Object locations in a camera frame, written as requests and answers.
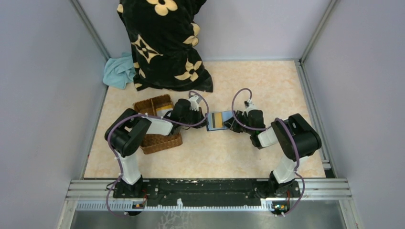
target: floral print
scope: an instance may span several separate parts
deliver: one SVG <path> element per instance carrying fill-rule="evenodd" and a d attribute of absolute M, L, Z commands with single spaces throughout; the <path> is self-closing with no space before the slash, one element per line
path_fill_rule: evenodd
<path fill-rule="evenodd" d="M 177 4 L 174 0 L 147 0 L 150 4 L 155 5 L 155 11 L 160 16 L 166 16 L 170 11 L 177 10 Z"/>
<path fill-rule="evenodd" d="M 122 4 L 118 4 L 117 12 L 124 13 L 124 6 L 122 6 Z"/>
<path fill-rule="evenodd" d="M 139 69 L 139 74 L 140 74 L 140 76 L 142 76 L 143 78 L 146 78 L 145 73 L 142 71 L 142 69 Z"/>
<path fill-rule="evenodd" d="M 198 78 L 198 74 L 195 71 L 200 68 L 202 63 L 203 63 L 202 61 L 197 61 L 195 64 L 192 64 L 187 59 L 186 72 L 181 75 L 175 76 L 175 78 L 178 80 L 190 79 L 191 81 L 194 82 Z"/>
<path fill-rule="evenodd" d="M 151 48 L 146 42 L 142 39 L 140 35 L 138 35 L 138 39 L 136 42 L 132 42 L 131 44 L 135 45 L 137 48 L 137 51 L 145 57 L 146 61 L 150 63 L 150 60 L 155 57 L 155 56 L 163 56 L 162 54 L 159 54 L 157 51 L 155 51 L 153 48 Z"/>
<path fill-rule="evenodd" d="M 197 35 L 200 32 L 200 27 L 196 23 L 191 23 L 191 25 L 192 25 L 192 30 L 194 31 L 194 35 L 188 37 L 185 41 L 183 41 L 183 43 L 191 44 L 192 47 L 194 47 L 198 44 Z"/>

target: blue cloth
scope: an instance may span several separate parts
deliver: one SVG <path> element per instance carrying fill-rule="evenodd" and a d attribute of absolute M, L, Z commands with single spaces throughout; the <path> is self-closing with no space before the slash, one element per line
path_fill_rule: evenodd
<path fill-rule="evenodd" d="M 109 59 L 104 67 L 103 83 L 125 89 L 127 83 L 134 82 L 135 69 L 130 53 L 122 53 L 118 59 Z"/>

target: wicker basket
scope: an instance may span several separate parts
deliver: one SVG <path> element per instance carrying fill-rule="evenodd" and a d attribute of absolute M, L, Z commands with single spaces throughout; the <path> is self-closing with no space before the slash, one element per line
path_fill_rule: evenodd
<path fill-rule="evenodd" d="M 156 109 L 171 105 L 170 95 L 164 94 L 158 97 L 147 99 L 134 103 L 134 110 L 145 114 L 156 115 Z M 144 154 L 151 154 L 161 150 L 170 149 L 183 144 L 180 132 L 173 136 L 162 136 L 162 135 L 146 135 L 143 139 L 140 148 L 143 150 Z"/>

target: metal frame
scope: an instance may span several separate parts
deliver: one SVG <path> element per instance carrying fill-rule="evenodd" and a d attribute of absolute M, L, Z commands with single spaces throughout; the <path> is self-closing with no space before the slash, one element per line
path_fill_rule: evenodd
<path fill-rule="evenodd" d="M 70 0 L 77 14 L 87 27 L 93 40 L 98 46 L 101 54 L 107 60 L 110 55 L 102 43 L 100 37 L 95 31 L 90 20 L 86 16 L 83 8 L 77 0 Z M 307 72 L 305 70 L 305 61 L 307 60 L 312 49 L 316 45 L 322 31 L 326 26 L 326 22 L 330 18 L 331 13 L 336 8 L 339 0 L 331 0 L 326 12 L 324 13 L 317 29 L 315 30 L 309 44 L 307 45 L 302 58 L 294 60 L 301 83 L 301 87 L 305 96 L 307 107 L 309 109 L 309 115 L 314 128 L 319 132 L 323 147 L 321 149 L 321 158 L 325 170 L 331 169 L 334 172 L 334 162 L 331 156 L 331 150 L 329 147 L 328 139 L 325 135 L 324 127 L 317 110 L 317 104 L 310 86 Z M 348 182 L 345 178 L 306 178 L 306 190 L 304 193 L 303 201 L 325 201 L 325 200 L 338 200 L 341 207 L 341 216 L 348 229 L 362 229 L 361 220 L 354 206 L 352 193 L 350 191 Z M 101 180 L 72 180 L 69 186 L 69 190 L 66 195 L 63 210 L 59 220 L 58 228 L 69 229 L 76 210 L 98 210 L 105 211 L 106 209 L 106 185 L 114 180 L 101 179 Z M 298 180 L 300 188 L 302 188 L 302 182 Z M 141 198 L 132 199 L 115 199 L 112 197 L 112 193 L 109 197 L 109 206 L 114 211 L 133 210 L 131 206 L 133 203 L 143 202 Z M 269 211 L 269 203 L 271 201 L 283 201 L 285 198 L 266 198 L 262 200 L 260 206 L 253 207 L 184 207 L 181 202 L 178 202 L 176 206 L 158 206 L 158 207 L 145 207 L 145 211 Z"/>

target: floral pattern blanket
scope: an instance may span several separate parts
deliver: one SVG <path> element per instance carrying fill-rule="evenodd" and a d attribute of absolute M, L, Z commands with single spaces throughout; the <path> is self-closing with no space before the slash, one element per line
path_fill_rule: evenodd
<path fill-rule="evenodd" d="M 120 0 L 117 12 L 131 41 L 138 91 L 148 87 L 212 92 L 193 21 L 206 0 Z"/>

